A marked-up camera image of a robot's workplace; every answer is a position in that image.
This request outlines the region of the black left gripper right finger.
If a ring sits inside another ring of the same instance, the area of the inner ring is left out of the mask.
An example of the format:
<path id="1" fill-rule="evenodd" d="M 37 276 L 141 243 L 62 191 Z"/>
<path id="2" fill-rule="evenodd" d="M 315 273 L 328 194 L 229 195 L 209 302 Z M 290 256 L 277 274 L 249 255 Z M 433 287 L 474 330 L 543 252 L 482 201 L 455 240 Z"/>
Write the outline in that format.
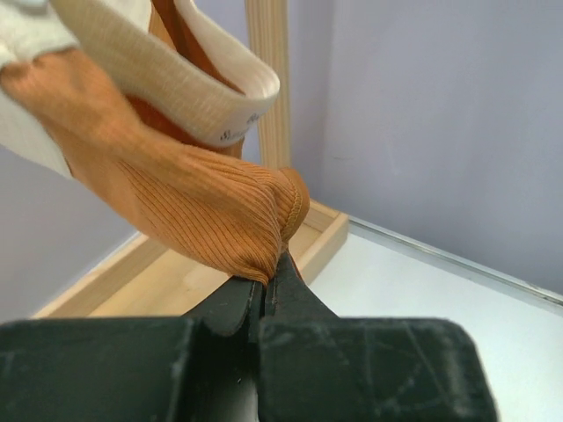
<path id="1" fill-rule="evenodd" d="M 263 421 L 495 421 L 477 348 L 440 318 L 336 316 L 289 254 L 259 322 Z"/>

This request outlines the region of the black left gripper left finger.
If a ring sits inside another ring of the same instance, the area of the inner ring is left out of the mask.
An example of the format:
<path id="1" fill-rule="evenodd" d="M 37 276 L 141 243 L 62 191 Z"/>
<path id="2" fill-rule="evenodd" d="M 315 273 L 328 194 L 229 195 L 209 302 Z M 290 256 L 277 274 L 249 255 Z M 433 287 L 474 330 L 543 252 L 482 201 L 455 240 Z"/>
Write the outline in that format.
<path id="1" fill-rule="evenodd" d="M 230 280 L 182 316 L 1 327 L 4 421 L 254 421 L 263 287 Z"/>

